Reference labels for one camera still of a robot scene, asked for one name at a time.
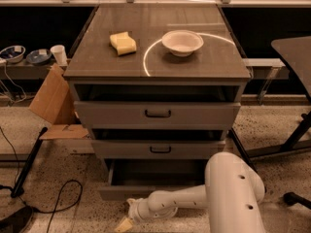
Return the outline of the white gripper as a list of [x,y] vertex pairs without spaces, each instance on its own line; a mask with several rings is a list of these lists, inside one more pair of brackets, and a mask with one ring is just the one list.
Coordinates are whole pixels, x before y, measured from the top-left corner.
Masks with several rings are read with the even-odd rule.
[[149,219],[171,218],[177,214],[177,208],[161,209],[153,212],[148,205],[147,199],[126,200],[129,205],[128,217],[124,217],[118,226],[114,229],[116,233],[125,233],[133,227],[133,222],[144,222]]

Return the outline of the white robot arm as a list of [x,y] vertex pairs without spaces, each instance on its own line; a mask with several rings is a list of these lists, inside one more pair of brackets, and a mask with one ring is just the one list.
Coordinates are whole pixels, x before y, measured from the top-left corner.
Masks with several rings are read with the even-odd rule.
[[180,208],[206,208],[211,233],[266,233],[259,212],[264,193],[262,179],[244,160],[219,152],[206,165],[205,184],[129,199],[128,215],[115,231],[125,232],[151,218],[173,217]]

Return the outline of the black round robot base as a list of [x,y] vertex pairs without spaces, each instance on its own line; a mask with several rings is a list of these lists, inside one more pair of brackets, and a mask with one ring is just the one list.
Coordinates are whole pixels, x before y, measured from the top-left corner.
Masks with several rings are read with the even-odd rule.
[[0,221],[0,233],[22,233],[32,217],[33,209],[25,206]]

